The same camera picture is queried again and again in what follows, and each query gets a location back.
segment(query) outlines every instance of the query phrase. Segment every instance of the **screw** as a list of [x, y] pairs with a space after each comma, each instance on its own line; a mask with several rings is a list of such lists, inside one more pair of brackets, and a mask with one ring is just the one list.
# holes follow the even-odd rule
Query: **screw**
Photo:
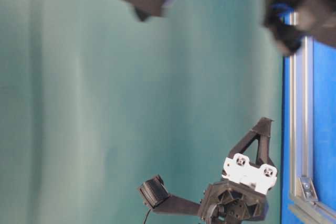
[[264, 174], [265, 174], [266, 177], [270, 177], [270, 176], [273, 175], [273, 170], [270, 169], [270, 168], [266, 168], [266, 169], [264, 170]]
[[304, 188], [305, 190], [309, 190], [309, 189], [310, 189], [310, 185], [309, 185], [308, 183], [304, 183], [304, 184], [303, 184], [303, 188]]
[[245, 160], [244, 158], [242, 158], [242, 157], [239, 157], [239, 158], [237, 159], [236, 163], [237, 163], [237, 165], [239, 165], [239, 166], [244, 166], [245, 163], [246, 163], [246, 160]]
[[311, 192], [310, 192], [310, 191], [307, 191], [307, 192], [306, 192], [306, 197], [307, 197], [307, 198], [310, 198], [311, 196], [312, 196]]

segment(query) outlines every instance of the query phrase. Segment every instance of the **black cable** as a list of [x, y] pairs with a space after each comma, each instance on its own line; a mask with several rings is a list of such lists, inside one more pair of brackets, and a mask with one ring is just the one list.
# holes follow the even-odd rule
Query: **black cable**
[[147, 217], [148, 217], [148, 215], [149, 215], [150, 212], [151, 212], [151, 210], [149, 209], [148, 212], [147, 212], [147, 214], [146, 214], [146, 216], [145, 216], [145, 218], [143, 219], [143, 224], [146, 223]]

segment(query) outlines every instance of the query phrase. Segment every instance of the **white mounting plate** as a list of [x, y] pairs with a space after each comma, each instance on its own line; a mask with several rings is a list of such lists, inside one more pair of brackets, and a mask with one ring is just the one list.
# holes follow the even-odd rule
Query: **white mounting plate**
[[249, 157], [240, 153], [236, 153], [233, 159], [227, 157], [224, 162], [226, 176], [222, 175], [222, 177], [266, 195], [277, 181], [278, 170], [268, 164], [255, 168], [249, 162]]

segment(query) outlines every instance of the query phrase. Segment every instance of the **blue panel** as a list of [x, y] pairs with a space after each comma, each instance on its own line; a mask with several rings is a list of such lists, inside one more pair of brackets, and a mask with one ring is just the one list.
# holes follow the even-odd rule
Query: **blue panel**
[[314, 42], [314, 184], [336, 209], [336, 50]]

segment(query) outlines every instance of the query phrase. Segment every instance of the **teal backdrop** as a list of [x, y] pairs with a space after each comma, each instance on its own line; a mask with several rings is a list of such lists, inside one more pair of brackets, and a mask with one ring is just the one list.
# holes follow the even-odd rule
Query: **teal backdrop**
[[[0, 0], [0, 223], [140, 224], [155, 174], [199, 201], [261, 116], [280, 171], [282, 58], [262, 12], [176, 0], [140, 23], [121, 0]], [[280, 173], [268, 199], [263, 223], [280, 223]]]

